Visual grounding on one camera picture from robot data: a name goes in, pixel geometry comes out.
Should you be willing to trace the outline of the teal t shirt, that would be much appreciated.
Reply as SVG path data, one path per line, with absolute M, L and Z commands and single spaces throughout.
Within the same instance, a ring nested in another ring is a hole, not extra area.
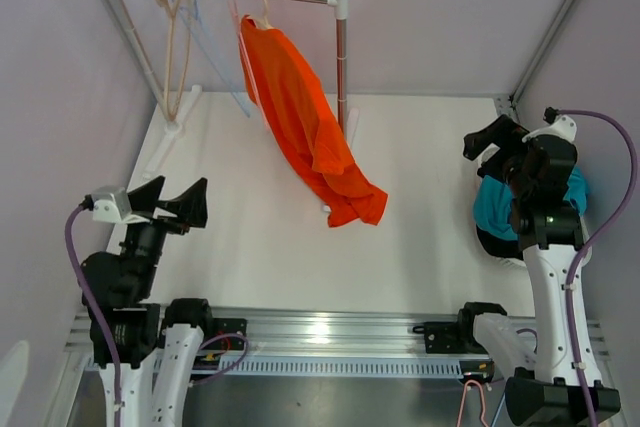
M 587 210 L 588 194 L 587 181 L 580 169 L 575 167 L 569 177 L 564 200 L 583 216 Z M 512 199 L 507 185 L 490 176 L 481 178 L 472 209 L 476 226 L 500 240 L 516 241 L 517 234 L 509 223 Z

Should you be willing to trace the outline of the black t shirt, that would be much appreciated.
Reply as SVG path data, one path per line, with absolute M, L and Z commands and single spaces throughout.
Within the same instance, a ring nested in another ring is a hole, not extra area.
M 481 227 L 476 227 L 476 236 L 484 251 L 495 258 L 507 260 L 523 260 L 522 251 L 519 248 L 518 236 L 512 234 L 508 239 L 498 237 Z

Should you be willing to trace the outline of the orange t shirt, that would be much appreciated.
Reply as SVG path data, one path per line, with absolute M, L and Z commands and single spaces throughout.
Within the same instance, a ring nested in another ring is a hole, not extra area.
M 271 132 L 294 172 L 331 209 L 328 225 L 378 224 L 388 195 L 356 164 L 309 63 L 280 30 L 261 30 L 249 16 L 241 29 Z

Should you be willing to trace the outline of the light blue wire hanger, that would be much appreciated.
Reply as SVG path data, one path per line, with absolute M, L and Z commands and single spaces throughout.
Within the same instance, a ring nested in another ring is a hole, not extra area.
M 240 93 L 239 85 L 232 79 L 226 57 L 218 52 L 215 37 L 200 13 L 198 0 L 190 0 L 189 7 L 180 7 L 179 15 L 183 23 L 188 26 L 195 43 L 226 87 L 227 92 L 231 94 L 244 115 L 250 118 L 252 108 L 249 106 L 249 101 L 244 94 Z

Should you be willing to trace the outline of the pink wire hanger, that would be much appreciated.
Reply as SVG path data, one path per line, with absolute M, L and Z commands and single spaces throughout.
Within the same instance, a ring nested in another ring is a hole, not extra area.
M 250 83 L 250 88 L 247 89 L 247 93 L 248 93 L 249 98 L 258 107 L 258 110 L 261 113 L 265 130 L 270 132 L 271 131 L 270 124 L 268 122 L 268 119 L 267 119 L 265 111 L 264 111 L 264 107 L 263 107 L 262 102 L 261 102 L 259 90 L 258 90 L 258 87 L 257 87 L 257 84 L 256 84 L 256 79 L 255 79 L 253 68 L 252 68 L 252 65 L 251 65 L 251 60 L 250 60 L 250 57 L 248 55 L 248 51 L 247 51 L 247 48 L 246 48 L 246 43 L 245 43 L 245 40 L 244 40 L 244 36 L 242 34 L 241 16 L 239 15 L 239 12 L 238 12 L 238 6 L 237 6 L 237 1 L 236 0 L 230 0 L 229 1 L 229 9 L 230 9 L 230 13 L 231 13 L 231 16 L 232 16 L 232 19 L 233 19 L 233 22 L 234 22 L 234 27 L 235 27 L 235 30 L 236 30 L 236 36 L 238 38 L 238 44 L 239 44 L 240 57 L 241 57 L 241 63 L 242 63 L 242 66 L 243 66 L 243 71 L 244 71 L 244 74 L 246 75 L 246 77 L 249 79 L 249 83 Z

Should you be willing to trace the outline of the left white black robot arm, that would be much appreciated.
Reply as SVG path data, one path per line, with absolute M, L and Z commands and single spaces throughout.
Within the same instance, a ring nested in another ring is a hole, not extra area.
M 82 208 L 94 220 L 122 225 L 119 253 L 96 252 L 80 263 L 79 284 L 91 319 L 110 426 L 179 426 L 199 348 L 215 336 L 207 300 L 149 302 L 165 240 L 203 229 L 208 182 L 201 178 L 164 200 L 159 176 L 127 191 L 103 187 Z

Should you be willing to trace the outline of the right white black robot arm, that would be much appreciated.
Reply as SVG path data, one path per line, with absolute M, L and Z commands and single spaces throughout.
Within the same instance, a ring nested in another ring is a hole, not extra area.
M 506 379 L 505 406 L 517 426 L 597 426 L 621 409 L 591 348 L 580 276 L 587 240 L 579 212 L 565 198 L 578 158 L 576 132 L 563 115 L 533 132 L 502 115 L 464 138 L 469 160 L 497 148 L 478 174 L 513 195 L 509 220 L 532 286 L 537 347 L 529 348 L 498 312 L 460 321 L 455 339 L 466 351 L 487 351 Z

